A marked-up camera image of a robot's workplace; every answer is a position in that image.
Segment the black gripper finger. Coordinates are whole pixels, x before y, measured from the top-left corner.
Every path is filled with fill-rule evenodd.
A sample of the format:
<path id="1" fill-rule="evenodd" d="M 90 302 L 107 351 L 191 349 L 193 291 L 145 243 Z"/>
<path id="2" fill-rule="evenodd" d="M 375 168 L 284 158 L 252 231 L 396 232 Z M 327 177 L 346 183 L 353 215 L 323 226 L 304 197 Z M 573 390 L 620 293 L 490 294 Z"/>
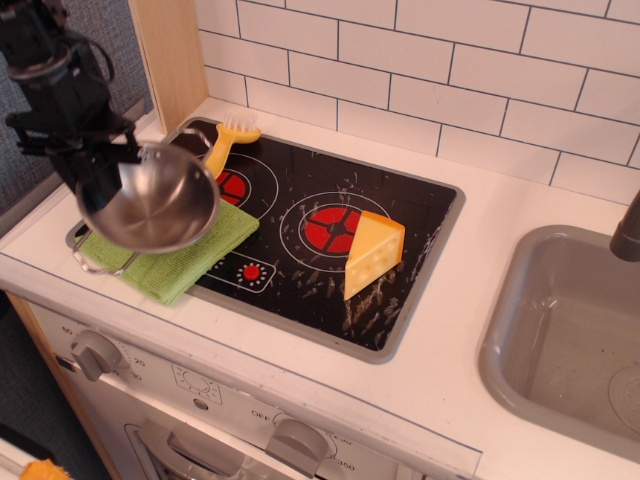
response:
<path id="1" fill-rule="evenodd" d="M 120 191 L 118 162 L 110 157 L 83 158 L 76 165 L 75 194 L 86 210 L 101 210 Z"/>
<path id="2" fill-rule="evenodd" d="M 47 151 L 48 158 L 72 193 L 75 193 L 78 186 L 87 178 L 87 162 L 82 152 L 79 151 L 63 151 L 54 152 Z"/>

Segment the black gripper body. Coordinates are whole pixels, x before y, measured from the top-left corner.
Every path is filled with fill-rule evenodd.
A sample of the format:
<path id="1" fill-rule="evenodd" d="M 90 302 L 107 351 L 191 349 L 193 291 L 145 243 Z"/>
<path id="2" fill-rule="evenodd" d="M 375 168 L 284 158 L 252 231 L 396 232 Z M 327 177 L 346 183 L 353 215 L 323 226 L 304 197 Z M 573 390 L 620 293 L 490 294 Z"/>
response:
<path id="1" fill-rule="evenodd" d="M 4 57 L 9 78 L 30 106 L 6 119 L 23 153 L 140 161 L 133 123 L 111 109 L 108 84 L 114 69 L 108 57 L 108 76 L 91 49 L 6 49 Z"/>

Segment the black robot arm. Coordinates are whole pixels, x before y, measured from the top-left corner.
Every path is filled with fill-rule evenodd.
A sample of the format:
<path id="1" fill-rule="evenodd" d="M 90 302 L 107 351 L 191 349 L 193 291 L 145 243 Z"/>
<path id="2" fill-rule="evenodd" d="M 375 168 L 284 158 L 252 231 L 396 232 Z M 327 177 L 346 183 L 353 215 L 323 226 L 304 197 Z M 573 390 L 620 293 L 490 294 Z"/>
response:
<path id="1" fill-rule="evenodd" d="M 68 29 L 59 1 L 4 1 L 1 53 L 9 78 L 30 109 L 11 113 L 8 127 L 23 153 L 44 156 L 96 212 L 122 188 L 119 166 L 137 164 L 132 121 L 112 108 L 113 62 L 97 42 Z"/>

